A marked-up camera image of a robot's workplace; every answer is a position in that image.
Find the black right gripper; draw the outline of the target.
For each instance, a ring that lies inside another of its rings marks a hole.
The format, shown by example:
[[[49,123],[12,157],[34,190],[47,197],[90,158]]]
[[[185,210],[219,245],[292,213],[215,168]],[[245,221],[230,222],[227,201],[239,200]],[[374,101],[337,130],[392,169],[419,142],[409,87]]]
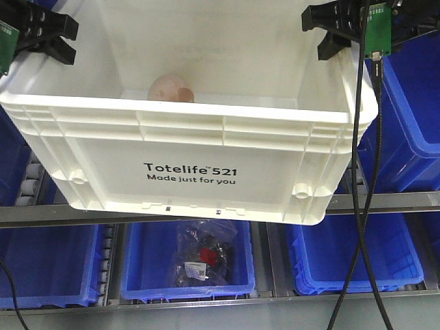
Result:
[[[317,46],[318,60],[329,60],[352,42],[360,42],[364,54],[369,7],[381,2],[386,2],[393,16],[391,53],[407,41],[439,31],[438,1],[330,1],[308,5],[301,14],[302,31],[328,31]]]

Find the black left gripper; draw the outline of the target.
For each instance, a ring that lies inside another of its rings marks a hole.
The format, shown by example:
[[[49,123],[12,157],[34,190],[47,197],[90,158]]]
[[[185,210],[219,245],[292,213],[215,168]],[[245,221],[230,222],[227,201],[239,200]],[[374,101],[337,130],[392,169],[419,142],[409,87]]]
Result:
[[[52,12],[39,1],[1,1],[1,22],[18,31],[14,55],[44,53],[64,65],[74,64],[76,50],[61,38],[77,38],[79,24],[69,15]],[[34,39],[50,40],[25,44]]]

